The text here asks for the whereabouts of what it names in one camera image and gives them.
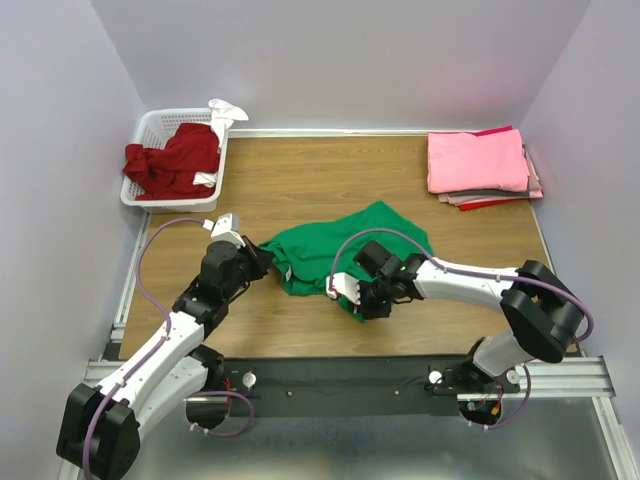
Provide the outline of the green t shirt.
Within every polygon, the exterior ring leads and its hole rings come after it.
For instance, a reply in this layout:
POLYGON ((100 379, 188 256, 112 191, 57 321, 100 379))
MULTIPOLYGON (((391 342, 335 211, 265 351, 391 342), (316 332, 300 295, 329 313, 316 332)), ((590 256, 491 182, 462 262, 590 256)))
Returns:
MULTIPOLYGON (((433 249, 426 231, 402 217, 383 201, 328 222, 315 222, 282 231, 259 247, 274 254, 273 266, 281 273, 280 284, 292 296, 326 297, 326 278, 340 246, 352 235, 371 228, 398 231, 419 243, 429 254, 433 249)), ((336 273, 344 272, 361 281, 371 281, 353 257, 370 240, 375 240, 401 259, 419 253, 410 242, 389 233, 370 233, 351 242, 340 255, 336 273)))

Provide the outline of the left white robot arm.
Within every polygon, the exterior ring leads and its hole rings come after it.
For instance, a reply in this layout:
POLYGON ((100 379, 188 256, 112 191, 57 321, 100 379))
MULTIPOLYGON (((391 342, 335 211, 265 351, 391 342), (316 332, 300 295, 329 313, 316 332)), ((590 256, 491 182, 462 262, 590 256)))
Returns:
POLYGON ((88 479, 120 479, 143 440, 179 403, 196 392, 225 395, 223 358, 202 343, 273 259, 249 240, 211 243, 199 274, 156 333, 96 385, 81 383, 71 391, 57 455, 88 479))

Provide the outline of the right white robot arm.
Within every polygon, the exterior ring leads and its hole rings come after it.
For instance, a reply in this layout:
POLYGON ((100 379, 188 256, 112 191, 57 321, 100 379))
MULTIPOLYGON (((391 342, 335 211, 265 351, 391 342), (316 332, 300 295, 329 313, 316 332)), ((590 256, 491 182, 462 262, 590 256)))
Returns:
POLYGON ((403 299, 445 299, 501 312, 508 330, 476 341, 465 359, 444 375, 457 392, 483 392, 508 371, 532 360, 561 362, 585 317, 567 287, 542 263, 515 269, 454 264, 413 253, 404 259, 376 241, 354 257, 370 280, 358 286, 355 310, 385 318, 403 299))

